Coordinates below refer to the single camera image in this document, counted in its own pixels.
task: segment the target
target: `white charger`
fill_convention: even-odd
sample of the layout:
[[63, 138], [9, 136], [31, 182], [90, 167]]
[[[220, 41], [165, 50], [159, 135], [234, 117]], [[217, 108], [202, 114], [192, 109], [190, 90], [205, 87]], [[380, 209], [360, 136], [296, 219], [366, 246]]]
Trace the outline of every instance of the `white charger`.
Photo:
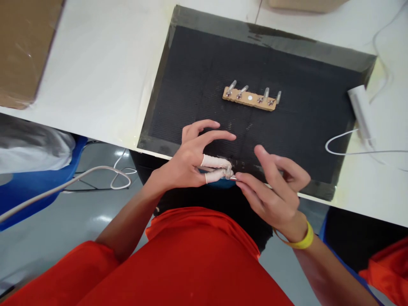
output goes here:
[[363, 141], [366, 141], [371, 148], [375, 147], [375, 128], [371, 115], [371, 108], [364, 85], [357, 86], [348, 91], [348, 96], [353, 106], [359, 125], [360, 135]]

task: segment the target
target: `red shirt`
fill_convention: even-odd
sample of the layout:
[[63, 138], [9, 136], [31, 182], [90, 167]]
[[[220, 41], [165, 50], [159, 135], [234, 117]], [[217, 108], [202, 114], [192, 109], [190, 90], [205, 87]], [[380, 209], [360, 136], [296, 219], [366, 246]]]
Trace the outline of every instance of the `red shirt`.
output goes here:
[[124, 263], [92, 241], [4, 302], [10, 305], [293, 305], [230, 217], [201, 207], [152, 220], [149, 242]]

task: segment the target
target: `finger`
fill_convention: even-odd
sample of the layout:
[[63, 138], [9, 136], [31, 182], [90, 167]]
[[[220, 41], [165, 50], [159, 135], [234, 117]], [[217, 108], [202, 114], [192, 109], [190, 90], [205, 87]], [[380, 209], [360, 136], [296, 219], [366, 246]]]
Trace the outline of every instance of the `finger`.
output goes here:
[[261, 163], [266, 181], [272, 187], [273, 191], [286, 202], [297, 199], [297, 194], [294, 193], [288, 183], [286, 183], [275, 165], [274, 158], [264, 147], [259, 144], [255, 147], [254, 152]]
[[219, 130], [214, 130], [210, 132], [206, 132], [196, 139], [192, 140], [194, 142], [194, 145], [198, 147], [200, 150], [204, 150], [205, 146], [211, 143], [212, 141], [216, 139], [226, 139], [233, 141], [237, 139], [237, 136], [234, 134], [231, 134], [228, 131], [219, 131]]
[[210, 168], [229, 168], [229, 169], [232, 168], [232, 165], [228, 160], [205, 154], [200, 166]]
[[194, 122], [190, 125], [185, 137], [185, 141], [190, 141], [194, 138], [197, 138], [198, 134], [203, 131], [205, 128], [218, 129], [220, 124], [214, 120], [206, 119]]
[[243, 195], [248, 200], [252, 210], [256, 212], [258, 215], [261, 215], [264, 212], [264, 204], [256, 195], [256, 192], [251, 189], [247, 184], [244, 182], [238, 181], [236, 182], [237, 186], [241, 189]]
[[262, 202], [282, 201], [282, 199], [272, 190], [270, 190], [264, 183], [255, 178], [249, 173], [237, 172], [235, 177], [241, 182], [247, 184], [257, 195]]
[[191, 125], [186, 125], [183, 128], [183, 131], [181, 133], [181, 143], [186, 141], [187, 133], [188, 133], [188, 130], [190, 129], [190, 127], [191, 127]]
[[310, 182], [310, 175], [293, 160], [278, 155], [271, 155], [271, 157], [274, 159], [278, 169], [287, 172], [291, 176], [288, 180], [288, 185], [293, 191], [301, 191]]
[[205, 183], [213, 183], [215, 181], [219, 181], [221, 178], [223, 178], [226, 174], [226, 169], [217, 169], [212, 172], [206, 172], [204, 173], [205, 176]]

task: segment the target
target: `gray floor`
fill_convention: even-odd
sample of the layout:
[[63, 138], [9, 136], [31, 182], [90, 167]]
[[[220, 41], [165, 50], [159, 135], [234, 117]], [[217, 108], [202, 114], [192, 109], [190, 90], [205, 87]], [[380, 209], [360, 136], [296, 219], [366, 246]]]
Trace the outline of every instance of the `gray floor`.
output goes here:
[[[83, 153], [78, 171], [98, 165], [113, 166], [123, 149], [109, 144], [98, 144]], [[133, 167], [128, 155], [118, 168]], [[96, 193], [61, 194], [57, 200], [34, 216], [0, 232], [0, 294], [11, 285], [32, 279], [54, 265], [78, 244], [93, 240], [142, 187], [137, 174], [131, 175], [129, 190]], [[114, 173], [100, 170], [85, 180], [97, 187], [108, 187]], [[118, 180], [117, 185], [125, 183]], [[78, 182], [77, 188], [87, 188]], [[301, 208], [318, 232], [328, 206], [302, 201]], [[142, 237], [138, 248], [147, 242]], [[319, 305], [293, 251], [279, 239], [269, 240], [260, 263], [275, 279], [296, 306]]]

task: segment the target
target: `yellow wristband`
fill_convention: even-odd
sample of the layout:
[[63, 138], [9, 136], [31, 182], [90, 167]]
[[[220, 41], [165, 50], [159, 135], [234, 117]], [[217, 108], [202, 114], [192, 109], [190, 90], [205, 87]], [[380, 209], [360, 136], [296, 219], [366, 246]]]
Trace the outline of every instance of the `yellow wristband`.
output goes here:
[[313, 238], [314, 238], [314, 236], [315, 236], [315, 233], [313, 232], [313, 228], [312, 228], [312, 226], [310, 225], [310, 223], [309, 223], [309, 221], [307, 221], [306, 220], [306, 222], [307, 222], [307, 234], [306, 234], [306, 237], [302, 240], [302, 241], [300, 241], [300, 242], [287, 242], [287, 241], [284, 241], [279, 235], [278, 235], [278, 232], [276, 231], [276, 229], [274, 228], [273, 229], [273, 231], [275, 232], [275, 234], [278, 236], [278, 238], [280, 239], [280, 240], [282, 240], [284, 243], [286, 243], [288, 246], [290, 246], [291, 248], [293, 248], [293, 249], [306, 249], [306, 248], [308, 248], [309, 246], [311, 246], [311, 244], [312, 244], [312, 242], [313, 242]]

